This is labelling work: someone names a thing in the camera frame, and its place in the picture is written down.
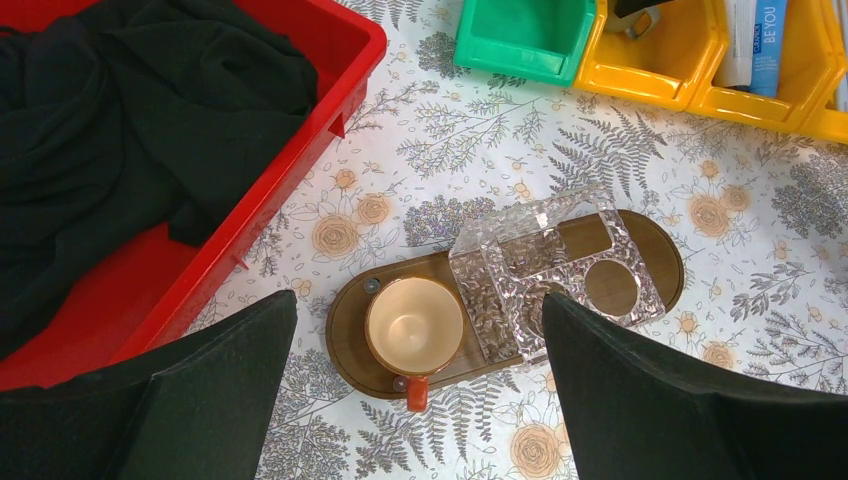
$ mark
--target orange handle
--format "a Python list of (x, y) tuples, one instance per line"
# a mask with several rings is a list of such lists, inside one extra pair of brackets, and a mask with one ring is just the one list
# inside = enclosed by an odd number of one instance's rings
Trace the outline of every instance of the orange handle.
[(409, 377), (406, 379), (406, 408), (410, 412), (427, 410), (427, 377)]

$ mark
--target wooden tray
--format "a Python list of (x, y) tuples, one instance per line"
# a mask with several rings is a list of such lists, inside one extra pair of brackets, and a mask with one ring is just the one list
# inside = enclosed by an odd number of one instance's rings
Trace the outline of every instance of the wooden tray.
[[(626, 210), (619, 211), (619, 214), (630, 237), (639, 247), (666, 310), (671, 310), (683, 292), (680, 252), (668, 234), (649, 218)], [(609, 236), (597, 215), (569, 220), (560, 224), (559, 230), (572, 258), (609, 248)], [(407, 275), (433, 278), (457, 290), (448, 264), (448, 252), (440, 252), (360, 274), (342, 288), (330, 308), (326, 329), (330, 358), (339, 374), (353, 388), (372, 397), (398, 399), (406, 394), (394, 389), (396, 375), (377, 362), (365, 342), (365, 312), (373, 296), (366, 292), (365, 284), (373, 278), (386, 285)], [(629, 274), (621, 275), (620, 270), (605, 269), (589, 276), (587, 281), (590, 295), (600, 310), (620, 310), (621, 305), (633, 302), (633, 279)], [(515, 356), (488, 365), (467, 316), (465, 322), (462, 350), (447, 368), (430, 378), (431, 388), (444, 387), (521, 363), (521, 357)]]

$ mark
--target flower pattern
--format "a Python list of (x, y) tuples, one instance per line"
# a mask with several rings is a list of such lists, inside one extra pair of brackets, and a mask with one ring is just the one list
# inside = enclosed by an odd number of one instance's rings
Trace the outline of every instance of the flower pattern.
[(549, 368), (434, 391), (413, 415), (341, 379), (325, 322), (357, 274), (589, 182), (653, 219), (684, 261), (678, 305), (639, 333), (848, 395), (848, 147), (456, 67), (462, 2), (339, 2), (389, 37), (370, 93), (189, 329), (278, 289), (298, 296), (258, 479), (577, 480)]

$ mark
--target green bin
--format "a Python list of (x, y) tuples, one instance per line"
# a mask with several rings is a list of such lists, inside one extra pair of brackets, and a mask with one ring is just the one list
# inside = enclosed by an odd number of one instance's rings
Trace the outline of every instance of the green bin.
[(570, 86), (595, 11), (595, 0), (466, 0), (454, 62)]

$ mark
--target floral tablecloth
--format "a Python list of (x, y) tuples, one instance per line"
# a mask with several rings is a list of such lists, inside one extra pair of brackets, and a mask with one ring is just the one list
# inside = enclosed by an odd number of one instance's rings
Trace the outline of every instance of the floral tablecloth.
[(549, 369), (433, 393), (354, 391), (324, 344), (354, 275), (449, 248), (464, 219), (602, 182), (677, 243), (686, 290), (640, 332), (704, 361), (848, 394), (848, 148), (454, 66), (450, 0), (344, 0), (390, 43), (369, 95), (193, 324), (278, 289), (299, 325), (261, 479), (575, 479)]

